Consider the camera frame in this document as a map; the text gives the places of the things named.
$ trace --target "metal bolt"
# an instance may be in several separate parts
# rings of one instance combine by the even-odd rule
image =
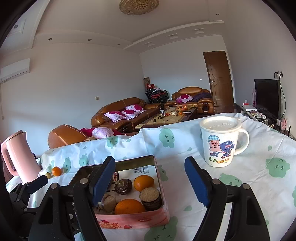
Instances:
[[[82,178],[82,179],[80,180],[80,183],[81,183],[81,184],[87,184],[88,181],[89,181],[89,180],[88,180],[87,178]]]
[[[51,184],[50,187],[51,187],[52,189],[55,189],[55,188],[57,187],[57,183],[53,183],[53,184]]]
[[[244,189],[248,190],[248,189],[250,188],[250,185],[249,185],[249,184],[246,184],[246,183],[244,183],[244,184],[242,185],[242,187],[243,187]]]
[[[219,185],[219,184],[221,183],[220,180],[217,179],[217,178],[213,179],[212,182],[213,182],[214,184],[216,184],[216,185]]]

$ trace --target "white wall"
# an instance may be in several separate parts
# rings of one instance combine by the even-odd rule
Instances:
[[[36,155],[48,149],[48,133],[55,127],[91,127],[100,107],[146,98],[138,54],[102,45],[49,44],[1,58],[0,67],[28,57],[30,73],[2,84],[0,138],[27,131]]]
[[[150,77],[151,83],[166,89],[170,96],[187,86],[210,90],[203,52],[222,50],[226,51],[226,47],[221,35],[181,40],[148,50],[140,54],[144,77]]]
[[[223,38],[232,66],[237,103],[242,104],[245,99],[252,102],[254,79],[273,79],[274,72],[283,71],[285,115],[292,125],[291,132],[296,133],[296,42],[291,33],[262,0],[228,0],[225,24]]]

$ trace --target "pink electric kettle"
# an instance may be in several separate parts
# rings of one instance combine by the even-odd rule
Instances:
[[[41,168],[35,160],[27,143],[26,133],[27,132],[20,130],[8,137],[1,144],[1,153],[7,169],[11,175],[20,176],[23,184],[36,179],[38,173],[41,171]],[[12,160],[16,171],[12,169],[9,157]]]

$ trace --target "air conditioner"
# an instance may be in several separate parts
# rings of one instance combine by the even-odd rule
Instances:
[[[0,83],[5,83],[8,80],[11,80],[13,78],[16,78],[29,72],[30,59],[26,58],[2,68],[0,72]]]

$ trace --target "blue clamp pad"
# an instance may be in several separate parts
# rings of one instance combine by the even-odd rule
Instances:
[[[94,186],[92,203],[95,206],[98,202],[102,201],[103,196],[108,188],[110,180],[115,172],[115,159],[113,157],[108,156],[106,160],[103,162],[99,171],[103,168],[103,172],[99,177],[97,183]]]
[[[192,156],[185,159],[184,167],[198,201],[205,207],[209,207],[211,203],[210,194],[212,185],[207,179],[207,176]]]

